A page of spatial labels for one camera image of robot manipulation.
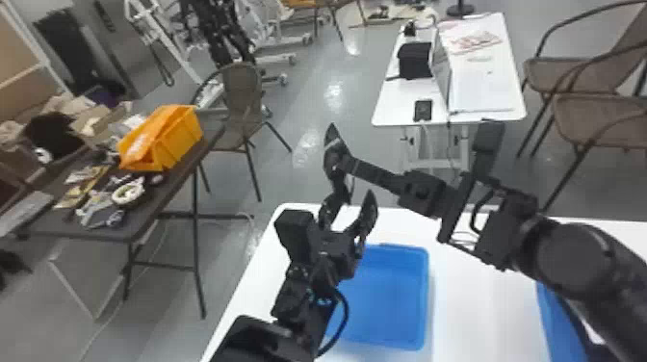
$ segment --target blue container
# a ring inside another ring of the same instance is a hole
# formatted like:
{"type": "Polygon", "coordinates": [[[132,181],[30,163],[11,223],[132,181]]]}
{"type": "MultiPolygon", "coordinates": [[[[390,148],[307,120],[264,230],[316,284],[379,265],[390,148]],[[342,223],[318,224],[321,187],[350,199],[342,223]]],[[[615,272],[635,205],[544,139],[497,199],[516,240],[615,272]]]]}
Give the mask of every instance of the blue container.
{"type": "Polygon", "coordinates": [[[588,362],[578,332],[557,296],[537,283],[537,301],[552,362],[588,362]]]}
{"type": "MultiPolygon", "coordinates": [[[[427,326],[428,255],[418,247],[367,246],[355,277],[339,290],[349,301],[349,322],[341,339],[388,348],[418,350],[427,326]]],[[[338,304],[327,336],[342,321],[338,304]]]]}

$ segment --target black bag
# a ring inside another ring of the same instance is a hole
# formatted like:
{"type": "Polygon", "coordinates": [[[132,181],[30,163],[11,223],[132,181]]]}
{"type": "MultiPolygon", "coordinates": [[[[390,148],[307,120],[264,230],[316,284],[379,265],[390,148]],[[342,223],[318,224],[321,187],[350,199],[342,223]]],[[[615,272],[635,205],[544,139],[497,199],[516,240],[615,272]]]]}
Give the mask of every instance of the black bag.
{"type": "Polygon", "coordinates": [[[431,42],[408,42],[398,50],[400,77],[404,79],[431,78],[429,52],[431,42]]]}

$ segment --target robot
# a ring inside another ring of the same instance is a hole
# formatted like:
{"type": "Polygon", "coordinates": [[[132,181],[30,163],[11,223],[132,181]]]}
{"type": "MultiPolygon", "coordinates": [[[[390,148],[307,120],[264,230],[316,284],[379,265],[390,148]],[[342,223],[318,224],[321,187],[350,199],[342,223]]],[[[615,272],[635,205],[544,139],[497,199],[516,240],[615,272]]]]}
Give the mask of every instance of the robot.
{"type": "Polygon", "coordinates": [[[502,186],[489,175],[504,134],[500,122],[479,126],[473,144],[472,169],[461,174],[457,188],[419,171],[395,174],[353,157],[331,124],[325,135],[323,170],[333,193],[317,220],[305,211],[285,210],[274,223],[291,264],[266,323],[240,316],[232,324],[213,362],[314,361],[330,350],[348,320],[349,305],[337,290],[353,277],[366,236],[377,219],[372,192],[360,214],[343,232],[330,230],[340,208],[350,203],[348,175],[368,181],[399,197],[402,208],[441,219],[436,239],[478,258],[499,271],[520,272],[562,297],[571,311],[586,320],[622,362],[647,361],[647,264],[604,231],[580,223],[561,224],[539,213],[537,198],[502,186]],[[476,184],[489,192],[475,204],[470,227],[478,242],[466,246],[453,240],[458,219],[476,184]],[[475,223],[480,208],[493,197],[502,202],[482,228],[475,223]],[[579,260],[575,268],[572,261],[579,260]],[[335,307],[344,318],[321,347],[335,307]]]}

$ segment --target laptop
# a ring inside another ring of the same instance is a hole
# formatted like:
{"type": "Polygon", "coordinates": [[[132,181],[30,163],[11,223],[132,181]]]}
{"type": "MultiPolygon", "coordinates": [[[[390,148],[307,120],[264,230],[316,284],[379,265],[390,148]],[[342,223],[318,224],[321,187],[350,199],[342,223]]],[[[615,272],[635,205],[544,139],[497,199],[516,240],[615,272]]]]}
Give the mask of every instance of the laptop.
{"type": "Polygon", "coordinates": [[[450,114],[512,111],[510,87],[496,65],[479,62],[453,72],[438,31],[432,56],[431,72],[450,114]]]}
{"type": "Polygon", "coordinates": [[[450,91],[452,89],[452,67],[447,56],[447,50],[440,40],[440,31],[436,29],[436,37],[433,41],[433,53],[431,55],[431,73],[436,79],[445,106],[450,109],[450,91]]]}

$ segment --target wicker chair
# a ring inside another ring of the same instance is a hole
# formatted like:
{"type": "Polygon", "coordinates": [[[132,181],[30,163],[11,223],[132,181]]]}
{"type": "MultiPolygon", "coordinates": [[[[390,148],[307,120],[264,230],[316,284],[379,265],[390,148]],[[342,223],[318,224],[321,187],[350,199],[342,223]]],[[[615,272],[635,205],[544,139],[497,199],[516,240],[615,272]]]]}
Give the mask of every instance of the wicker chair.
{"type": "MultiPolygon", "coordinates": [[[[288,152],[292,153],[292,148],[285,142],[271,123],[263,120],[263,104],[261,102],[263,89],[261,85],[261,74],[256,66],[251,63],[233,63],[224,66],[209,76],[204,84],[208,84],[217,76],[221,76],[224,85],[224,98],[227,107],[207,111],[228,114],[228,120],[226,122],[225,132],[213,150],[219,152],[245,153],[249,164],[251,179],[256,190],[256,196],[260,202],[262,201],[261,190],[258,186],[256,171],[254,170],[254,164],[251,160],[251,152],[249,150],[251,147],[254,147],[254,144],[249,139],[256,132],[260,131],[263,126],[268,126],[278,140],[283,143],[288,152]]],[[[195,100],[202,91],[201,88],[195,93],[192,103],[195,103],[195,100]]],[[[210,192],[206,172],[202,164],[200,164],[199,170],[205,188],[207,192],[210,192]]]]}
{"type": "MultiPolygon", "coordinates": [[[[522,90],[528,85],[539,92],[543,98],[543,105],[532,122],[531,129],[524,137],[517,151],[517,157],[520,157],[524,152],[532,134],[546,113],[555,94],[565,92],[613,94],[638,68],[645,58],[645,55],[647,55],[647,43],[645,43],[645,40],[647,40],[647,6],[642,7],[622,37],[620,37],[608,53],[591,59],[541,56],[549,36],[566,25],[592,15],[611,9],[644,3],[647,3],[647,1],[623,1],[593,9],[556,24],[544,34],[539,42],[534,58],[524,63],[526,79],[522,84],[522,90]]],[[[647,66],[642,69],[634,88],[634,95],[638,95],[642,90],[646,76],[647,66]]],[[[539,136],[535,147],[532,149],[531,156],[534,156],[537,152],[539,145],[543,142],[554,121],[555,118],[551,116],[539,136]]]]}
{"type": "Polygon", "coordinates": [[[573,144],[576,158],[548,197],[544,211],[555,202],[591,148],[647,152],[647,98],[563,93],[555,96],[553,113],[559,134],[573,144]]]}

